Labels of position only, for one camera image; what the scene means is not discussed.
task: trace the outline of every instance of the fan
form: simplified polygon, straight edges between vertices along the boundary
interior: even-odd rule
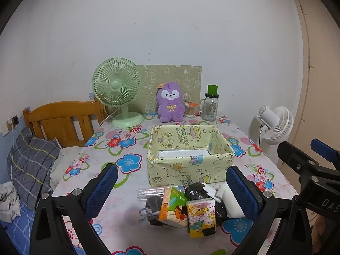
[[[277,145],[286,140],[292,131],[294,119],[287,107],[279,106],[271,110],[269,106],[261,106],[257,117],[265,124],[263,139],[269,145]]]
[[[122,113],[112,120],[117,128],[130,128],[143,122],[137,112],[127,107],[138,94],[141,77],[138,68],[131,61],[114,57],[98,66],[92,77],[92,89],[97,99],[110,107],[121,107]]]

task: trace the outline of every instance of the orange and green package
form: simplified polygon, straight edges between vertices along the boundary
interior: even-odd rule
[[[184,193],[176,190],[174,187],[166,188],[158,220],[177,228],[187,227],[187,200]]]
[[[215,200],[205,198],[188,201],[187,209],[191,238],[215,234]]]

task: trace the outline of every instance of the fan stand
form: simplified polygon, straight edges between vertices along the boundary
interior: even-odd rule
[[[111,124],[116,128],[131,128],[137,126],[144,121],[144,117],[137,112],[129,112],[127,105],[123,105],[122,113],[118,114],[112,120]]]

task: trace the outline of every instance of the purple plush toy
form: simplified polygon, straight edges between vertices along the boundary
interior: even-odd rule
[[[156,96],[159,104],[158,114],[162,123],[182,122],[185,107],[183,105],[183,93],[176,82],[168,82],[159,89]]]

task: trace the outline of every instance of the green fan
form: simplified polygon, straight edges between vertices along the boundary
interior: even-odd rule
[[[121,107],[122,113],[112,120],[117,128],[130,128],[143,122],[137,112],[129,112],[128,104],[138,94],[141,77],[131,61],[114,57],[98,66],[92,77],[92,89],[97,99],[110,107]]]

